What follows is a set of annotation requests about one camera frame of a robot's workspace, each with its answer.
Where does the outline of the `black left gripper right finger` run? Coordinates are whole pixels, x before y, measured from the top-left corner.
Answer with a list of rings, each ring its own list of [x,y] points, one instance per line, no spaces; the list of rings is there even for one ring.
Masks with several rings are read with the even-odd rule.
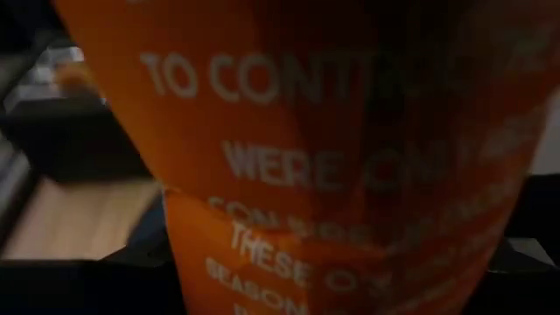
[[[560,315],[560,264],[535,238],[503,240],[470,298],[470,315]]]

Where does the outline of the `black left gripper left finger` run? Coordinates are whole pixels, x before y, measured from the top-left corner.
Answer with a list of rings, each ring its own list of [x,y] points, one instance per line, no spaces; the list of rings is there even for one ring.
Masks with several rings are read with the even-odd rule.
[[[151,315],[187,315],[168,244],[130,244],[102,261],[123,268],[127,292],[153,306]]]

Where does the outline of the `orange pumpkin cereal box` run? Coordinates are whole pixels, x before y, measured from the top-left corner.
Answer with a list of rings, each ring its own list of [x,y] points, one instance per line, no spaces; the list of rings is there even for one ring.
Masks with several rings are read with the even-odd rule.
[[[189,315],[460,315],[560,88],[560,0],[54,4]]]

